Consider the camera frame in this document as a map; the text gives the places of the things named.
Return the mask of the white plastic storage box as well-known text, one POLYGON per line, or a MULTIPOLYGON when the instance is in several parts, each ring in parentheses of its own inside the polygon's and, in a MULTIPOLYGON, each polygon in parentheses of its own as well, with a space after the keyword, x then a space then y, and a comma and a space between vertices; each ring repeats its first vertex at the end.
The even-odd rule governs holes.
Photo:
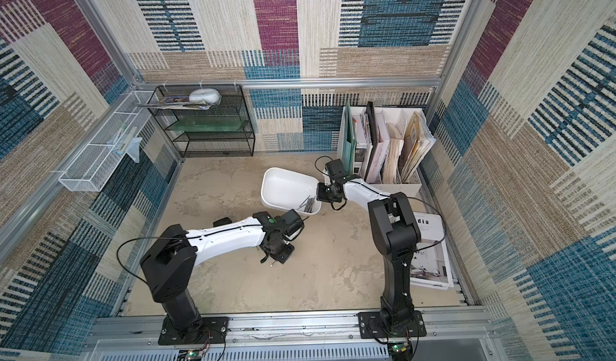
POLYGON ((302 216, 316 215, 322 207, 322 202, 316 199, 317 184, 317 178, 277 167, 269 168, 262 179, 261 203, 274 210, 296 210, 302 216), (315 197, 310 214, 299 208, 307 197, 315 197))

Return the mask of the steel nail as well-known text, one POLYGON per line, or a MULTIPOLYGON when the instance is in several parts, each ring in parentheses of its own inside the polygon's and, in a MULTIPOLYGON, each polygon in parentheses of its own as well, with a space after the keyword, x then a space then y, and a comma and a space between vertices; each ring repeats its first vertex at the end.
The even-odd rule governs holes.
POLYGON ((301 211, 303 211, 304 213, 310 214, 313 212, 314 209, 314 203, 315 203, 315 197, 307 197, 303 203, 299 206, 299 208, 301 209, 301 211))

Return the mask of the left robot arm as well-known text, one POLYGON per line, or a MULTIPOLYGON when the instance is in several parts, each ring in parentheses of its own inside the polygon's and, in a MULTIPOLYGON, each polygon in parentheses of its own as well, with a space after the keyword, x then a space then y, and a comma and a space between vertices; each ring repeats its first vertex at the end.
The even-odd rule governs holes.
POLYGON ((189 290, 193 269, 236 250, 258 247, 265 259, 285 263, 295 250, 291 244, 304 229, 303 218, 289 210, 282 216, 258 212, 238 222, 223 218, 212 228, 186 230, 169 226, 154 240, 140 261, 152 299, 163 306, 168 321, 181 335, 203 327, 189 290))

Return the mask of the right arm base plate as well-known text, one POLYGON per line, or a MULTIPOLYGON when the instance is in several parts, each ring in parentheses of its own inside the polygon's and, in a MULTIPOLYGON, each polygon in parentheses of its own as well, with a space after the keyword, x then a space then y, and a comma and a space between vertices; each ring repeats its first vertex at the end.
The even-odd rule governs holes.
POLYGON ((357 318, 362 339, 422 338, 428 334, 423 314, 418 310, 402 323, 386 323, 380 311, 361 311, 357 318))

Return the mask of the white Inedia magazine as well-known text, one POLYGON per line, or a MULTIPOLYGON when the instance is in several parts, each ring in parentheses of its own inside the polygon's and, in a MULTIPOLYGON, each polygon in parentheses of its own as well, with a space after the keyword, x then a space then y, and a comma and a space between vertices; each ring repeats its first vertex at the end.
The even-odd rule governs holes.
POLYGON ((415 219, 420 228, 421 241, 412 258, 410 284, 438 290, 453 288, 442 218, 435 214, 415 212, 415 219))

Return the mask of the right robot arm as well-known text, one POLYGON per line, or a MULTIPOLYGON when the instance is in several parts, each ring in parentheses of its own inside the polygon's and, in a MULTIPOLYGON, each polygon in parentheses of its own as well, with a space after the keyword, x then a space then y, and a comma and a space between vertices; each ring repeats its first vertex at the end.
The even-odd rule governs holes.
POLYGON ((346 172, 339 159, 325 164, 316 197, 331 205, 354 202, 367 211, 372 239, 383 256, 384 289, 380 298, 380 322, 393 335, 425 334, 423 319, 411 297, 411 262, 421 241, 421 232, 408 196, 390 194, 346 172))

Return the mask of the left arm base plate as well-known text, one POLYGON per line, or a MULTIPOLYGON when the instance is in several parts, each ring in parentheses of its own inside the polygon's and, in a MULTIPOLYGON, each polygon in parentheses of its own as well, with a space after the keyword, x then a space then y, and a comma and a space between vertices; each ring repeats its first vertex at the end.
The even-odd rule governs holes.
POLYGON ((202 316, 201 321, 188 329, 176 328, 169 317, 165 317, 158 339, 160 346, 223 344, 229 317, 202 316))

